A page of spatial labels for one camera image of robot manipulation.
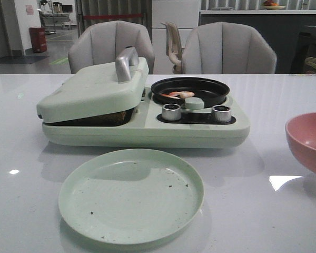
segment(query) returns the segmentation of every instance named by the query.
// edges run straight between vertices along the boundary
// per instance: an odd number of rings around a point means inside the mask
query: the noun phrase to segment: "mint green plate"
[[[158,245],[187,227],[203,197],[199,174],[181,158],[126,149],[73,171],[58,204],[67,224],[88,238],[110,245]]]

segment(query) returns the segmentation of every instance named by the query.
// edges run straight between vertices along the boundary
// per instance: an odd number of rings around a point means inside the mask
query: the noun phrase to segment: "beige office chair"
[[[162,24],[166,27],[166,55],[170,61],[174,64],[173,73],[181,74],[181,57],[183,49],[181,47],[179,30],[176,24],[171,22],[165,22]]]
[[[139,57],[144,57],[153,73],[154,53],[149,33],[145,26],[126,21],[110,21],[88,27],[69,49],[68,60],[72,74],[80,69],[114,62],[127,46],[136,48]]]
[[[217,22],[201,25],[187,38],[184,74],[272,74],[277,56],[254,28]]]

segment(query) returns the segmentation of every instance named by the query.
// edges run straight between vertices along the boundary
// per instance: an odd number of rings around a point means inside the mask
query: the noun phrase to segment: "fruit bowl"
[[[266,0],[261,5],[262,9],[284,9],[285,6],[275,3],[274,0]]]
[[[316,173],[316,112],[290,119],[285,125],[285,132],[294,157]]]

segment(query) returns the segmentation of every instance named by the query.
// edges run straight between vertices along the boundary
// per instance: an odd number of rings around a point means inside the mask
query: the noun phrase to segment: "countertop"
[[[200,15],[307,15],[316,14],[316,9],[260,9],[260,10],[238,10],[238,11],[212,11],[201,10]]]
[[[71,75],[0,75],[0,253],[115,252],[72,230],[58,194],[84,162],[121,148],[53,144],[36,104]],[[176,75],[150,75],[147,86]],[[251,121],[229,149],[159,149],[194,166],[204,204],[179,237],[144,252],[316,253],[316,174],[300,165],[286,121],[316,112],[316,75],[202,75],[227,84]]]

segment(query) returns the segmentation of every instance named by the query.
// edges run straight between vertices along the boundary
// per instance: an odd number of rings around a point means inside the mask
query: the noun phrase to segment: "red trash bin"
[[[47,51],[47,42],[43,27],[30,27],[29,35],[31,36],[32,48],[34,53]]]

